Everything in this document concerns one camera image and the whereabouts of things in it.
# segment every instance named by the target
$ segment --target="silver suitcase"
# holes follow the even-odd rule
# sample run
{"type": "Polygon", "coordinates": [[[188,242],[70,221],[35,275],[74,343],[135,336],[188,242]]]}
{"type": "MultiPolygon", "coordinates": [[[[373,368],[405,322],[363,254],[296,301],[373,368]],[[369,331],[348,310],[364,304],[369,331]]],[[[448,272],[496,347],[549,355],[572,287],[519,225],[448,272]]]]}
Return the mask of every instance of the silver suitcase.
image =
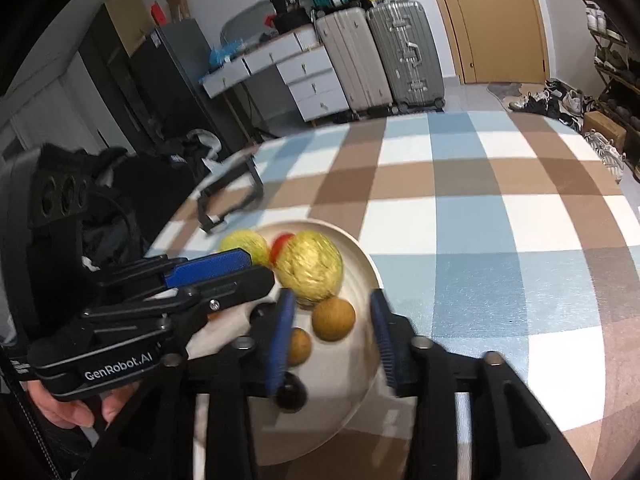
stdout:
{"type": "Polygon", "coordinates": [[[393,102],[385,69],[360,7],[333,12],[316,21],[349,106],[355,112],[393,102]]]}
{"type": "Polygon", "coordinates": [[[444,107],[444,81],[421,4],[390,2],[367,11],[386,76],[400,105],[444,107]]]}

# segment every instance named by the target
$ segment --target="human hand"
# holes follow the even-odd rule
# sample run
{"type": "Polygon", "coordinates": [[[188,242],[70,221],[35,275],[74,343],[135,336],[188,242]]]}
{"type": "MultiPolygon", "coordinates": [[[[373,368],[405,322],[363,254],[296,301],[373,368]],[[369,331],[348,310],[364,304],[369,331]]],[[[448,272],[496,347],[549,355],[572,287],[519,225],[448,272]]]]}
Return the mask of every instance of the human hand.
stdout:
{"type": "MultiPolygon", "coordinates": [[[[138,389],[139,383],[128,384],[112,390],[102,401],[102,418],[110,424],[125,403],[138,389]]],[[[76,426],[90,428],[94,424],[94,414],[81,400],[60,402],[45,389],[40,381],[27,382],[27,391],[34,404],[49,422],[59,428],[70,430],[76,426]]]]}

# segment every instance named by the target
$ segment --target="white desk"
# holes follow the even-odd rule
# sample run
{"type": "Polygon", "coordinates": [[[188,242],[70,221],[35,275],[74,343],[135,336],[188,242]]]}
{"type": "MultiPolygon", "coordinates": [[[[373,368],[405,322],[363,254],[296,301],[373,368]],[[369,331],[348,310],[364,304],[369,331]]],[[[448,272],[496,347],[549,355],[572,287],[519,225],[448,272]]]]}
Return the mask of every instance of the white desk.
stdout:
{"type": "Polygon", "coordinates": [[[251,53],[225,63],[202,81],[214,97],[276,65],[305,121],[349,108],[334,66],[312,25],[278,36],[251,53]]]}

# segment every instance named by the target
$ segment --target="desk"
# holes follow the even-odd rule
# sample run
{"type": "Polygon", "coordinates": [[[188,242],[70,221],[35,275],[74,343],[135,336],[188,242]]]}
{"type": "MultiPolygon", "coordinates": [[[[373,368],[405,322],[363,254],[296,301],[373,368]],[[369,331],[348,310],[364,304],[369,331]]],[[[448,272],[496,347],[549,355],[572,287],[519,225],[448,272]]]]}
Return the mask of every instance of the desk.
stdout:
{"type": "Polygon", "coordinates": [[[209,97],[215,97],[273,65],[278,67],[305,121],[349,108],[331,60],[312,25],[278,36],[225,63],[206,75],[202,85],[209,97]]]}
{"type": "MultiPolygon", "coordinates": [[[[331,222],[371,255],[396,313],[449,351],[504,354],[591,477],[612,478],[640,440],[640,226],[579,134],[529,114],[415,114],[266,142],[255,161],[263,203],[207,236],[194,194],[151,254],[196,258],[235,229],[331,222]]],[[[241,198],[239,182],[209,213],[241,198]]],[[[263,476],[398,480],[413,406],[380,375],[344,430],[263,476]]]]}

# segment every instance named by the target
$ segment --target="checkered tablecloth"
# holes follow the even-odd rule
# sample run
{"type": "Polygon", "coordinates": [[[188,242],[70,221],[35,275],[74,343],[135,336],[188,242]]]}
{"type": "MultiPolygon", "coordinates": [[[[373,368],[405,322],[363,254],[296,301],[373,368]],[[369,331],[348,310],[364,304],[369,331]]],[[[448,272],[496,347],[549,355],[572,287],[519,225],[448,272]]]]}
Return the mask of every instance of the checkered tablecloth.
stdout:
{"type": "MultiPolygon", "coordinates": [[[[333,223],[419,333],[453,352],[502,352],[592,478],[620,468],[640,440],[640,226],[580,135],[527,114],[420,114],[268,142],[255,161],[259,208],[207,236],[192,196],[152,254],[203,256],[230,230],[275,221],[333,223]]],[[[410,405],[380,406],[266,477],[399,478],[410,405]]]]}

